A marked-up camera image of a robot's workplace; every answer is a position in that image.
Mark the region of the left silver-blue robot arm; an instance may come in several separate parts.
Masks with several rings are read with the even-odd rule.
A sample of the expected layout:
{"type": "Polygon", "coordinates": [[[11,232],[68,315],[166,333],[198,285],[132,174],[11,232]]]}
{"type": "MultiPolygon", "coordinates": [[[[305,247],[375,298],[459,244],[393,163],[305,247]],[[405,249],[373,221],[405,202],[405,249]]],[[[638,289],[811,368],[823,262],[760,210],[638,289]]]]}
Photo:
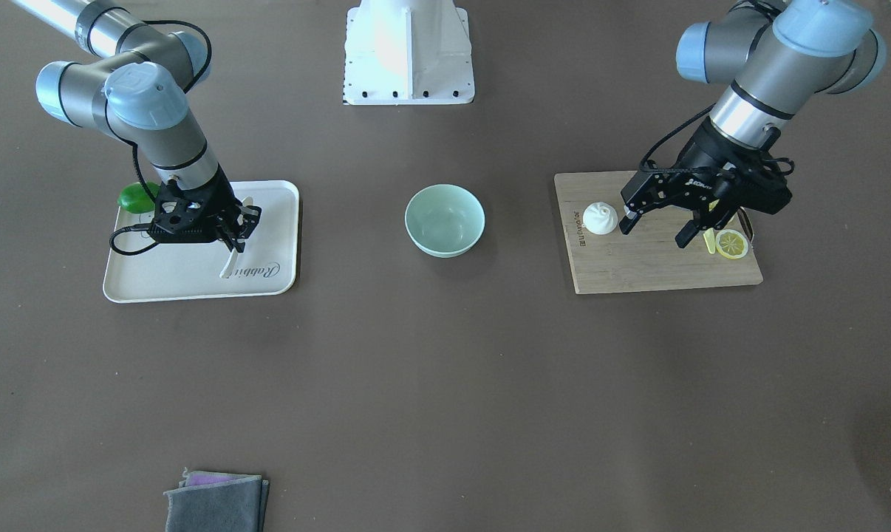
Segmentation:
{"type": "Polygon", "coordinates": [[[844,94],[874,81],[886,63],[873,16],[852,1],[740,1],[718,23],[686,28],[676,50],[683,78],[723,85],[675,164],[646,154],[621,189],[622,233],[641,217],[675,206],[692,219],[678,232],[686,247],[722,229],[740,210],[776,214],[791,201],[794,164],[770,154],[783,129],[816,94],[844,94]]]}

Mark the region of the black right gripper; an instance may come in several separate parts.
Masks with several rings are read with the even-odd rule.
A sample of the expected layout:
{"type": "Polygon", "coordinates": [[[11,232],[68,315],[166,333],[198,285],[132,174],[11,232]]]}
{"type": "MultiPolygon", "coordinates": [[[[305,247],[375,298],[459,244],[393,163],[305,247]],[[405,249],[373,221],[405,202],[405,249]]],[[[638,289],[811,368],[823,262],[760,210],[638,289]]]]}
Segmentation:
{"type": "Polygon", "coordinates": [[[224,171],[195,189],[181,189],[171,180],[160,185],[156,210],[147,233],[160,245],[195,245],[220,240],[230,252],[259,225],[262,209],[242,205],[224,171]]]}

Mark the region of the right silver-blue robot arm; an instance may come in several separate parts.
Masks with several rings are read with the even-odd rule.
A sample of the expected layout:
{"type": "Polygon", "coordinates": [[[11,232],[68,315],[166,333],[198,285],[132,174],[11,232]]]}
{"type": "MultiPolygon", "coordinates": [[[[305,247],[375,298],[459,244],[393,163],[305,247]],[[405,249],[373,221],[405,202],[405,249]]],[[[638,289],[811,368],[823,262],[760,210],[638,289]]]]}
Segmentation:
{"type": "Polygon", "coordinates": [[[41,108],[124,142],[132,160],[145,156],[160,178],[153,185],[138,177],[131,193],[122,194],[125,209],[153,213],[152,221],[129,230],[146,232],[155,245],[221,242],[243,252],[261,208],[236,198],[188,102],[210,71],[207,33],[188,21],[162,33],[162,21],[139,19],[114,1],[18,6],[95,56],[93,64],[47,64],[35,81],[41,108]]]}

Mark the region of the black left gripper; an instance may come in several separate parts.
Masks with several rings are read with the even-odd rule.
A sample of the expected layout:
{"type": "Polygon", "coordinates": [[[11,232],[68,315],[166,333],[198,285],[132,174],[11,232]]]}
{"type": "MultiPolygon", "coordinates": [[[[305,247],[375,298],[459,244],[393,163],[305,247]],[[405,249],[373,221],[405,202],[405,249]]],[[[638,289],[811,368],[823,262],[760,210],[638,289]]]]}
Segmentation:
{"type": "Polygon", "coordinates": [[[644,160],[621,189],[620,232],[628,235],[652,209],[677,206],[692,210],[691,221],[675,236],[678,248],[686,248],[699,232],[718,225],[717,205],[776,214],[793,199],[779,164],[766,147],[740,145],[703,119],[673,166],[658,169],[644,160]]]}

